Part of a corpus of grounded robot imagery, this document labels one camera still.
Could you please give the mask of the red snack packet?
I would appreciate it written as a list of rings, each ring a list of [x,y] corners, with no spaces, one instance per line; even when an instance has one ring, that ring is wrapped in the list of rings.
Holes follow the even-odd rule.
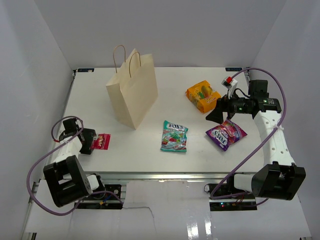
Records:
[[[100,133],[93,138],[91,145],[92,150],[108,150],[111,135],[107,133]]]

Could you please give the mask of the green Fox's candy bag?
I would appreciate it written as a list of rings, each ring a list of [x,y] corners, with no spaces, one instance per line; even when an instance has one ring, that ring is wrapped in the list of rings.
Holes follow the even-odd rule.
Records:
[[[186,153],[188,130],[183,125],[165,120],[163,122],[160,150],[163,152]]]

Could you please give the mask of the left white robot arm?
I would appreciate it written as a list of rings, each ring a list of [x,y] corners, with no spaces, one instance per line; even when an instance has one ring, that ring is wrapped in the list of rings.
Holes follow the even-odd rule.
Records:
[[[84,128],[73,138],[81,129],[77,119],[69,118],[62,124],[64,131],[59,136],[59,141],[65,145],[59,149],[53,163],[43,168],[53,202],[60,208],[88,196],[96,200],[103,198],[106,187],[102,184],[101,177],[96,173],[86,175],[78,160],[80,154],[90,155],[93,152],[96,131]]]

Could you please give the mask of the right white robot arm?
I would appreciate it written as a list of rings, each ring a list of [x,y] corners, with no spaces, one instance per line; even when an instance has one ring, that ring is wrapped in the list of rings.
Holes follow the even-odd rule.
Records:
[[[292,200],[306,178],[306,171],[296,165],[287,147],[282,128],[285,107],[280,106],[278,99],[269,97],[267,80],[250,80],[248,97],[236,95],[236,82],[231,78],[222,84],[228,93],[217,100],[206,120],[221,126],[223,122],[229,123],[235,114],[251,115],[260,135],[257,149],[263,150],[264,166],[256,173],[237,172],[256,153],[254,150],[212,190],[211,199],[227,183],[226,195],[233,200],[246,193],[258,198]]]

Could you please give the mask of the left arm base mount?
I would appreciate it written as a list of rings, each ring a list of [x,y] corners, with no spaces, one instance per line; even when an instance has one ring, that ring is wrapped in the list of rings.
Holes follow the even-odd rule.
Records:
[[[105,190],[85,198],[77,207],[80,210],[121,210],[126,197],[126,186],[121,184],[105,184],[94,192]]]

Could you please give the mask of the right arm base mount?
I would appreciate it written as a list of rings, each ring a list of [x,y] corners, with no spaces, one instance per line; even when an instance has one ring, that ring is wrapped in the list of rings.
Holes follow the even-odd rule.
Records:
[[[257,201],[252,194],[229,196],[225,195],[240,193],[241,190],[231,189],[224,183],[215,193],[214,197],[219,199],[209,199],[209,208],[211,212],[232,212],[232,211],[255,211]]]

